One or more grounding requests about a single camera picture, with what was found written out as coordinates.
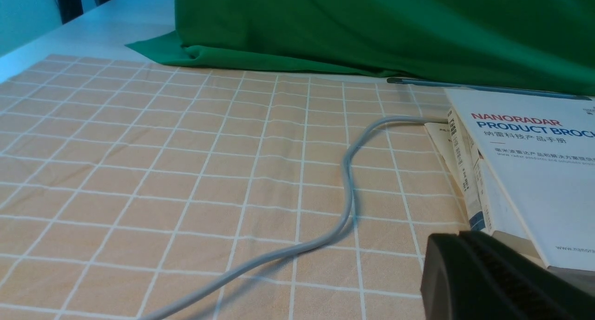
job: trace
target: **green backdrop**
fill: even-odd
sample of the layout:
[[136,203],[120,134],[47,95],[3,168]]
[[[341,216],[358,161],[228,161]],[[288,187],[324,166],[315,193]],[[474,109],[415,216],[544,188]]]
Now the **green backdrop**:
[[595,95],[595,0],[176,0],[168,65]]

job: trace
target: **white wall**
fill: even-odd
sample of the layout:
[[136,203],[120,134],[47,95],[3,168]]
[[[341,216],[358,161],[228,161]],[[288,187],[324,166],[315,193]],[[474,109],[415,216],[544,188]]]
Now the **white wall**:
[[54,0],[0,0],[0,56],[61,25]]

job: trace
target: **stack of books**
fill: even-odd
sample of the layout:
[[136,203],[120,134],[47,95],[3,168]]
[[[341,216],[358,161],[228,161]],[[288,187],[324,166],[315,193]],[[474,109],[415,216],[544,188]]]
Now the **stack of books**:
[[595,295],[595,101],[446,90],[428,132],[483,231]]

